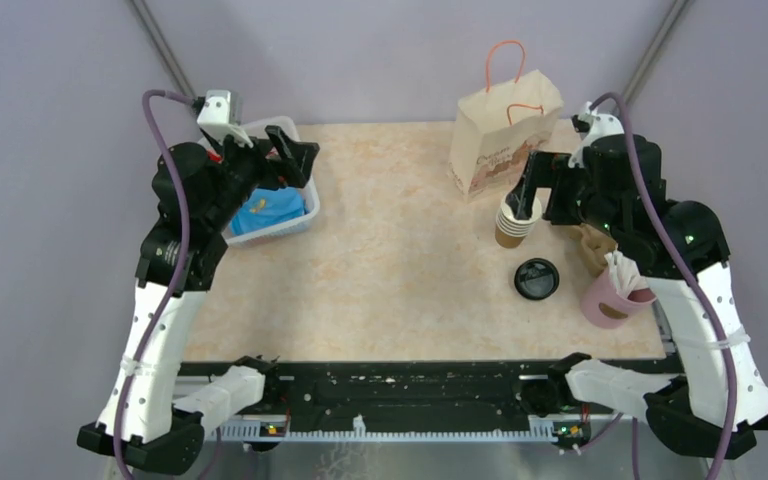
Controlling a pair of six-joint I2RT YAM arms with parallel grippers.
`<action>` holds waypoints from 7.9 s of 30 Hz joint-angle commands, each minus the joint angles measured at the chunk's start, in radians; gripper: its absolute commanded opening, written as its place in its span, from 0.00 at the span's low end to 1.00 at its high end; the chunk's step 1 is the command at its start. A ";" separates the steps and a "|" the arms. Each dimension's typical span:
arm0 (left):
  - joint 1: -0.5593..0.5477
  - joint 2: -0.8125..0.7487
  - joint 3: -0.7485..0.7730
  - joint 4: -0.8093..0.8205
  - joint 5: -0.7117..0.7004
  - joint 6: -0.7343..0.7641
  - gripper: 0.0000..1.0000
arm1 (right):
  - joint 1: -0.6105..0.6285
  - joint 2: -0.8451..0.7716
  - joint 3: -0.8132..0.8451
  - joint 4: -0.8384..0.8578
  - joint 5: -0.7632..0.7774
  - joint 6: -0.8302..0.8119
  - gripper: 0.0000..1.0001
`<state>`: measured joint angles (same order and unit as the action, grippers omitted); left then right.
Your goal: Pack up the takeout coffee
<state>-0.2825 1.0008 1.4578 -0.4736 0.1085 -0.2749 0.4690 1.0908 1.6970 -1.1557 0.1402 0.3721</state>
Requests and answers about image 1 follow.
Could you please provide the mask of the stack of paper cups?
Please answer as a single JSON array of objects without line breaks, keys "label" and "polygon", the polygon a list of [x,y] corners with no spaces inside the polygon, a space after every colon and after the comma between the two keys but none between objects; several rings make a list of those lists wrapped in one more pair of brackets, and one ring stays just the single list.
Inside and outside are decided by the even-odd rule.
[{"label": "stack of paper cups", "polygon": [[506,249],[518,247],[534,230],[542,218],[543,205],[540,198],[536,197],[532,205],[532,215],[526,220],[517,219],[514,213],[515,210],[507,203],[507,196],[504,196],[495,218],[495,240],[499,246]]}]

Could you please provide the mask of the black lid stack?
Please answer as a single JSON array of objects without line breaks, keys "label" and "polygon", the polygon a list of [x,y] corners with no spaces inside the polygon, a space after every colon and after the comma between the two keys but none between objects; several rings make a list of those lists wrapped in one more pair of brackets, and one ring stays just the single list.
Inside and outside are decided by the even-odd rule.
[{"label": "black lid stack", "polygon": [[556,266],[547,259],[531,258],[515,271],[513,285],[524,298],[541,301],[552,296],[560,285]]}]

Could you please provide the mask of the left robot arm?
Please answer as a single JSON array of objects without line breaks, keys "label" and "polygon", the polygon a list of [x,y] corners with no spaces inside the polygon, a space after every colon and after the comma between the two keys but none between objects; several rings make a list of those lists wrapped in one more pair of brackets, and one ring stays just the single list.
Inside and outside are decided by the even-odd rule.
[{"label": "left robot arm", "polygon": [[177,476],[207,437],[239,411],[268,413],[280,386],[270,361],[246,357],[183,397],[175,394],[191,326],[227,251],[233,215],[261,188],[307,189],[319,147],[286,116],[257,121],[250,145],[228,134],[163,146],[151,187],[158,220],[142,242],[131,329],[99,417],[79,429],[79,447],[136,470]]}]

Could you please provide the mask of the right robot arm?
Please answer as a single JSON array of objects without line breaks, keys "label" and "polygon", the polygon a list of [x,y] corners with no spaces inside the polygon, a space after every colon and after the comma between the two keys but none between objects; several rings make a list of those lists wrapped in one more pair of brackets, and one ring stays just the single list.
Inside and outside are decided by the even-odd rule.
[{"label": "right robot arm", "polygon": [[657,144],[619,134],[584,147],[579,164],[567,153],[529,154],[507,204],[528,212],[546,188],[546,221],[611,237],[659,303],[683,370],[645,374],[574,353],[550,368],[546,398],[528,409],[598,404],[645,422],[676,454],[733,460],[768,431],[768,387],[734,304],[720,221],[703,203],[670,199],[661,163]]}]

